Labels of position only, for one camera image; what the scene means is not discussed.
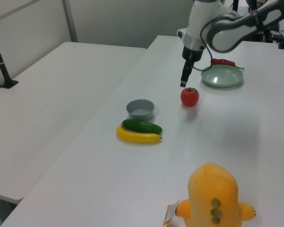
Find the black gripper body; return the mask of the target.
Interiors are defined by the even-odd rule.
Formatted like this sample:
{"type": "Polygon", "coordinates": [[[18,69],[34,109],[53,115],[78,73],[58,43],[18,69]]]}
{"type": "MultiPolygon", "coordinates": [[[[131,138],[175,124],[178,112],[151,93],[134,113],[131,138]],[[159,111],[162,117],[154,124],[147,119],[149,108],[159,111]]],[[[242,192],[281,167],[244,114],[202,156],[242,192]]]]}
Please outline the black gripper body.
{"type": "Polygon", "coordinates": [[[182,57],[185,59],[188,63],[193,63],[200,61],[203,54],[203,49],[201,50],[190,50],[189,48],[185,47],[182,51],[182,57]]]}

